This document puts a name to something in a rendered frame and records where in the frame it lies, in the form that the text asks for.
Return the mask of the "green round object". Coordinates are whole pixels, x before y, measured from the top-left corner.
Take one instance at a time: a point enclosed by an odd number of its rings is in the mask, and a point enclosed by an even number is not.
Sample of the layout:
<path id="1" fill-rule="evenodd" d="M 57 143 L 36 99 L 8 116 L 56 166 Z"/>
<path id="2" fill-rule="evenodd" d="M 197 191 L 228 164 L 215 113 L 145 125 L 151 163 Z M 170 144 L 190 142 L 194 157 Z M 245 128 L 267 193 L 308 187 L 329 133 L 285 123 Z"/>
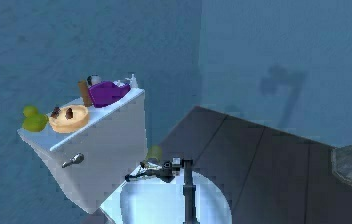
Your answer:
<path id="1" fill-rule="evenodd" d="M 160 146 L 154 145 L 147 151 L 146 161 L 159 163 L 161 159 L 162 159 L 162 148 Z"/>

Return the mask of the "brown cylinder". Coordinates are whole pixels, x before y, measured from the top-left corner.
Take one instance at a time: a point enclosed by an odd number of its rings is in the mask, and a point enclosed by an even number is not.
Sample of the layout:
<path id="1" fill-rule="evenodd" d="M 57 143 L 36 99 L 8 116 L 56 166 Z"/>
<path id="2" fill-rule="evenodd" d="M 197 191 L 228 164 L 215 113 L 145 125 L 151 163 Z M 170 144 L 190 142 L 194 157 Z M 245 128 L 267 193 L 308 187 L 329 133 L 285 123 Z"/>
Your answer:
<path id="1" fill-rule="evenodd" d="M 87 82 L 85 80 L 80 80 L 78 82 L 78 87 L 79 87 L 80 96 L 82 97 L 84 106 L 90 107 L 92 105 L 92 101 L 89 96 Z"/>

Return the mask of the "grey flush lever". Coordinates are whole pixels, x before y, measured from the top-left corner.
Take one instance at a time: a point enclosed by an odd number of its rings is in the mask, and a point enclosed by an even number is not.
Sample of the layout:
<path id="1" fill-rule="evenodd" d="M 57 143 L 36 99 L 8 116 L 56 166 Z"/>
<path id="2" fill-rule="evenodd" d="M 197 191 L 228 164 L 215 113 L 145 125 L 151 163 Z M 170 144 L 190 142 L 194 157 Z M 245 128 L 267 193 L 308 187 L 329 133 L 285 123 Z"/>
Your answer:
<path id="1" fill-rule="evenodd" d="M 69 161 L 66 161 L 62 164 L 63 168 L 69 167 L 73 164 L 80 164 L 84 160 L 85 156 L 82 153 L 77 153 Z"/>

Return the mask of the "black and white round object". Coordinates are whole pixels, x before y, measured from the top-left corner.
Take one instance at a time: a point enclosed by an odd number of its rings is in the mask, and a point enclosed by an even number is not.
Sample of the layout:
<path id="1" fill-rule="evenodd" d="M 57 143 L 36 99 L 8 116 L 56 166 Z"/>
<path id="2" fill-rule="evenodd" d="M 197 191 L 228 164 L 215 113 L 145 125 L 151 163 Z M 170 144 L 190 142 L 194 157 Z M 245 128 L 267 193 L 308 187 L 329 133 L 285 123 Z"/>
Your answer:
<path id="1" fill-rule="evenodd" d="M 89 86 L 96 85 L 102 81 L 101 77 L 98 75 L 90 75 L 87 77 L 87 83 Z"/>

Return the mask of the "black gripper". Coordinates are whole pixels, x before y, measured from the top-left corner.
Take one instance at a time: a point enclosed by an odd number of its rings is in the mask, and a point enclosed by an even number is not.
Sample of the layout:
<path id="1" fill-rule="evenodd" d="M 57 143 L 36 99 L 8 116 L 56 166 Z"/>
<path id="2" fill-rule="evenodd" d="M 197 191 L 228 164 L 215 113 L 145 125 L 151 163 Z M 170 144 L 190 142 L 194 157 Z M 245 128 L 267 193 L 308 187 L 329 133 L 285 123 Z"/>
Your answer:
<path id="1" fill-rule="evenodd" d="M 161 166 L 157 164 L 153 164 L 150 162 L 140 162 L 140 167 L 142 169 L 154 169 L 158 170 L 158 173 L 156 172 L 143 172 L 143 173 L 138 173 L 135 175 L 127 174 L 125 175 L 125 181 L 126 182 L 131 182 L 131 181 L 137 181 L 141 179 L 148 179 L 148 178 L 160 178 L 163 182 L 165 183 L 170 183 L 174 179 L 174 175 L 172 172 L 172 163 L 170 161 L 166 161 L 162 168 Z"/>

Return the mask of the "white toilet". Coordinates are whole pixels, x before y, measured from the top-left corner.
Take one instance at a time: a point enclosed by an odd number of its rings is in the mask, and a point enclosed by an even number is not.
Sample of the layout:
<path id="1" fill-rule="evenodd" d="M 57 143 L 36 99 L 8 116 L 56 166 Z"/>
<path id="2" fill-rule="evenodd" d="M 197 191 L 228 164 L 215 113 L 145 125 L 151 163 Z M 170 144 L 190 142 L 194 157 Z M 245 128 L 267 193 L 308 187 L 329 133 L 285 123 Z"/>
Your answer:
<path id="1" fill-rule="evenodd" d="M 51 126 L 40 132 L 18 130 L 48 167 L 65 196 L 102 224 L 183 224 L 184 170 L 170 183 L 158 178 L 127 183 L 147 154 L 145 92 L 130 91 L 118 102 L 89 107 L 88 124 L 72 133 Z M 77 153 L 80 164 L 63 168 Z M 230 206 L 218 186 L 200 170 L 193 172 L 200 224 L 232 224 Z"/>

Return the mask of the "green rubber duck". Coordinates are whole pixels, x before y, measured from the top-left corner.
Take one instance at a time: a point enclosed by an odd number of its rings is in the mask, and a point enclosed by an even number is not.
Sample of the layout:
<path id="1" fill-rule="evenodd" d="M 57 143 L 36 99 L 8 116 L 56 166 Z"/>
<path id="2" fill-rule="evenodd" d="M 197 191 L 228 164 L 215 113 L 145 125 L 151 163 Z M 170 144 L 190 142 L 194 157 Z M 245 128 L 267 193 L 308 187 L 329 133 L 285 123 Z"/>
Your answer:
<path id="1" fill-rule="evenodd" d="M 42 131 L 47 123 L 48 116 L 39 112 L 38 108 L 32 105 L 25 106 L 23 109 L 24 121 L 22 128 L 30 132 Z"/>

